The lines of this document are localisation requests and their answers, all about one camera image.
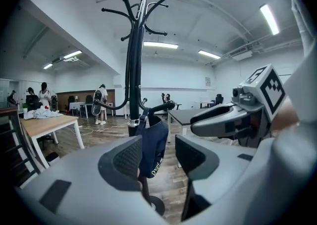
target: white table leg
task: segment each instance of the white table leg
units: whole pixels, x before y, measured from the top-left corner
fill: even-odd
[[[57,137],[56,137],[56,133],[53,132],[53,135],[54,135],[54,140],[55,140],[55,143],[58,144],[58,140],[57,140]]]
[[[87,104],[85,104],[86,119],[88,119]]]
[[[29,149],[30,149],[31,154],[32,154],[34,157],[36,157],[36,154],[35,154],[35,152],[34,152],[34,149],[32,148],[32,145],[31,145],[31,143],[30,143],[29,136],[28,136],[27,132],[25,131],[24,127],[22,127],[22,130],[23,130],[24,137],[25,137],[25,139],[26,139],[26,143],[27,143],[28,146],[29,146]]]
[[[167,124],[168,124],[168,138],[167,138],[167,142],[170,143],[170,128],[171,128],[171,116],[169,113],[167,113]]]
[[[77,122],[77,120],[76,120],[75,123],[74,123],[74,128],[75,128],[75,133],[76,133],[77,140],[78,140],[78,143],[79,143],[80,148],[81,148],[81,149],[85,149],[83,140],[81,139],[81,135],[80,135],[80,131],[79,131],[79,127],[78,127],[78,122]]]
[[[182,135],[186,135],[186,132],[187,132],[187,127],[182,126]],[[177,166],[178,166],[179,168],[182,167],[182,165],[181,165],[179,162],[177,162]]]
[[[127,119],[127,108],[126,106],[123,107],[124,110],[124,118]]]
[[[39,146],[39,144],[38,144],[38,141],[36,140],[35,137],[32,137],[31,139],[32,139],[34,148],[35,148],[36,152],[38,153],[38,156],[39,156],[41,162],[43,163],[44,167],[45,167],[46,169],[48,169],[50,166],[49,166],[48,162],[46,161],[46,159],[45,159],[45,157],[44,157],[44,155],[43,155],[43,153],[42,153],[42,151],[41,151],[41,149],[40,149],[40,146]]]
[[[187,132],[187,127],[183,126],[182,127],[182,135],[186,135],[186,132]]]

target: white shirt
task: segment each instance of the white shirt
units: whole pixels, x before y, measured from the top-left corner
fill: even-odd
[[[38,96],[39,96],[40,102],[43,104],[44,107],[45,106],[50,107],[47,97],[51,98],[51,94],[48,90],[46,90],[44,94],[40,91]]]

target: black chair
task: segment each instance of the black chair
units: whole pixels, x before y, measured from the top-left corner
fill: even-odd
[[[28,112],[39,109],[43,104],[40,103],[40,99],[37,95],[27,95],[25,103],[28,107]]]
[[[90,105],[86,105],[87,106],[87,114],[88,115],[92,115],[91,113],[91,106],[92,106],[92,103],[93,103],[94,99],[91,95],[87,95],[86,96],[86,103],[87,104],[90,104]],[[81,105],[80,106],[80,112],[81,113],[84,113],[86,115],[86,109],[85,109],[85,105]]]
[[[69,104],[70,103],[74,103],[74,102],[75,102],[75,97],[74,96],[69,96],[68,97],[68,105],[65,104],[65,110],[67,111],[67,113],[70,113]]]
[[[222,104],[223,103],[223,97],[221,94],[217,94],[216,96],[216,101],[215,101],[215,105],[218,105],[218,104]]]
[[[87,104],[92,104],[93,101],[94,101],[94,99],[91,95],[86,96],[86,103]]]
[[[162,100],[163,100],[163,103],[164,103],[164,104],[166,104],[166,102],[170,101],[170,94],[166,94],[166,100],[165,100],[165,94],[164,94],[164,93],[162,93],[161,96],[162,96]]]
[[[216,106],[216,105],[218,105],[218,104],[222,104],[223,103],[223,97],[222,97],[222,95],[221,94],[217,94],[216,95],[216,100],[211,100],[211,102],[213,102],[213,104],[212,105],[210,105],[210,107],[205,107],[205,108],[211,108],[211,107],[213,107],[213,106]]]

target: ceiling light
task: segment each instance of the ceiling light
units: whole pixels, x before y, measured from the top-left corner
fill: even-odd
[[[48,69],[49,67],[51,67],[53,64],[48,64],[47,66],[45,66],[43,69]]]
[[[71,54],[68,54],[68,55],[64,56],[64,58],[69,58],[71,56],[75,56],[75,55],[78,55],[78,54],[81,54],[81,53],[82,53],[81,51],[76,51],[74,53],[71,53]]]
[[[165,47],[171,49],[177,49],[178,45],[164,44],[164,43],[154,43],[154,42],[144,42],[144,46],[156,46],[156,47]]]
[[[272,34],[273,35],[278,34],[279,30],[278,30],[277,24],[275,22],[275,19],[273,17],[271,10],[268,8],[268,5],[264,5],[260,7],[260,10],[262,14],[264,15],[269,27],[271,28]]]
[[[206,55],[206,56],[211,56],[211,57],[213,57],[213,58],[215,58],[215,59],[219,59],[219,58],[220,58],[220,57],[217,56],[217,55],[214,55],[214,54],[211,54],[211,53],[207,53],[207,52],[204,52],[204,51],[199,51],[198,53],[199,53],[199,54]]]

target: white cloth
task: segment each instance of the white cloth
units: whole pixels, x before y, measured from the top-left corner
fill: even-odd
[[[47,106],[48,108],[50,107],[48,98],[51,98],[51,94],[48,90],[46,90],[46,92],[43,94],[41,91],[39,92],[39,99],[40,102],[43,104],[43,106]]]
[[[99,90],[99,91],[101,92],[101,94],[102,94],[101,102],[103,102],[104,100],[107,100],[107,96],[108,96],[107,89],[101,87],[101,88],[96,89],[96,91],[97,91],[97,90]]]
[[[85,102],[74,102],[69,104],[69,109],[70,110],[79,110],[80,111],[80,106],[83,105],[85,106]]]
[[[49,109],[45,109],[44,106],[41,106],[39,109],[35,111],[29,111],[25,113],[23,116],[25,120],[28,120],[31,118],[49,118],[49,117],[55,117],[55,116],[63,116],[63,114],[52,112]]]

